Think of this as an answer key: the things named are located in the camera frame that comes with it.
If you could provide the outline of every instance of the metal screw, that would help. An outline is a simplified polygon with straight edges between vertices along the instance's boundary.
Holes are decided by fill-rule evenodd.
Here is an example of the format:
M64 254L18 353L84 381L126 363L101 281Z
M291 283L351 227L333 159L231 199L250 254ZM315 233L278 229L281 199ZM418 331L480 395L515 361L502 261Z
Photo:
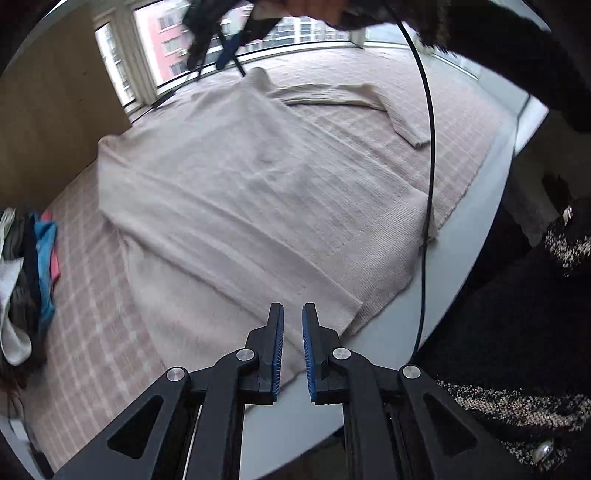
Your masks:
M351 351L340 346L333 350L333 356L337 360L347 360L351 356Z
M174 367L166 372L166 378L171 382L178 382L184 378L184 370L179 367Z
M402 369L402 374L406 378L413 380L414 378L419 378L421 376L421 370L419 367L415 367L414 365L407 365Z
M238 358L241 362L248 362L249 360L255 358L255 352L249 348L243 348L242 350L238 350L236 352L236 358Z

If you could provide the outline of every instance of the window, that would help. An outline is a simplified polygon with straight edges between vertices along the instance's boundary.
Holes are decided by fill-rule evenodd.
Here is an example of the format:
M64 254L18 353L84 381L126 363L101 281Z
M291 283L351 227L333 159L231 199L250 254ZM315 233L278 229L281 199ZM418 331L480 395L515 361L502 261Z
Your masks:
M165 15L158 19L160 22L160 30L164 30L165 28L172 27L177 24L177 21L173 15Z
M129 84L127 71L119 56L111 25L107 23L96 30L95 39L119 101L121 101L122 105L133 102L135 99L134 91Z
M181 42L180 37L174 37L170 40L165 40L162 42L162 45L164 45L164 51L166 53L171 53L175 50L183 48L183 43Z
M179 67L175 66L181 61L179 50L188 50L193 41L193 36L181 22L188 7L189 0L160 0L134 11L139 37L152 76L159 87L180 74L177 73ZM240 31L251 11L252 5L248 4L236 7L224 15L220 22L224 36L229 38ZM238 55L309 41L348 40L348 38L348 33L337 32L323 22L312 18L288 17L283 18L265 39L255 40L241 47ZM214 63L220 50L220 39L215 37L210 43L206 64Z
M183 61L180 61L178 63L173 63L170 66L170 71L172 72L174 77L181 75L182 73L187 71L187 64Z
M412 36L413 30L404 25L408 33ZM407 43L404 35L402 34L399 26L392 24L384 25L373 25L365 29L365 40L367 41L379 41L384 43Z
M448 62L453 63L455 66L460 67L462 70L471 73L476 78L478 78L480 76L480 73L482 72L482 67L478 65L476 62L468 60L460 55L456 55L455 53L446 53L436 48L435 55L437 57L446 59Z

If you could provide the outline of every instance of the blue cloth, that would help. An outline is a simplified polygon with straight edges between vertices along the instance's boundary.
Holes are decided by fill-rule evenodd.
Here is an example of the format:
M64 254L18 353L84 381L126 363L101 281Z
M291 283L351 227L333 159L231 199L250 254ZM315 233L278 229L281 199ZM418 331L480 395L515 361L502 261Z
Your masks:
M41 290L41 316L39 318L39 338L46 333L56 308L51 299L50 259L56 241L55 222L42 222L35 214L35 236L37 237L37 267L39 270L39 289Z

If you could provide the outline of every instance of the pink cloth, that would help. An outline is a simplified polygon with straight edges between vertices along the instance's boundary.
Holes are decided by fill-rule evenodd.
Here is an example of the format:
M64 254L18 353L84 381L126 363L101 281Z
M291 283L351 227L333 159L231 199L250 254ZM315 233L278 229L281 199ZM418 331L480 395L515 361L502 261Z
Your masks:
M52 222L53 221L53 213L49 210L46 210L41 215L42 222ZM54 244L53 248L51 249L51 257L49 261L49 275L51 278L51 288L55 285L58 278L60 278L61 271L60 271L60 262L57 258L57 251L56 246Z

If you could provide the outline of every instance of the white table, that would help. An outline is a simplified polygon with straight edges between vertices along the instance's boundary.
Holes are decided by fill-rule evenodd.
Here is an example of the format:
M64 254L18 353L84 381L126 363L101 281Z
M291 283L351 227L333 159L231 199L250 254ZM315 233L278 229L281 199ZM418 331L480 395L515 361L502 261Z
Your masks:
M427 250L427 309L423 340L441 320L472 269L491 228L511 166L515 125L491 146L466 196ZM373 364L398 369L412 352L420 312L420 270L400 293L346 346ZM343 425L340 405L310 402L306 373L282 389L273 407L253 407L244 420L241 480L282 467Z

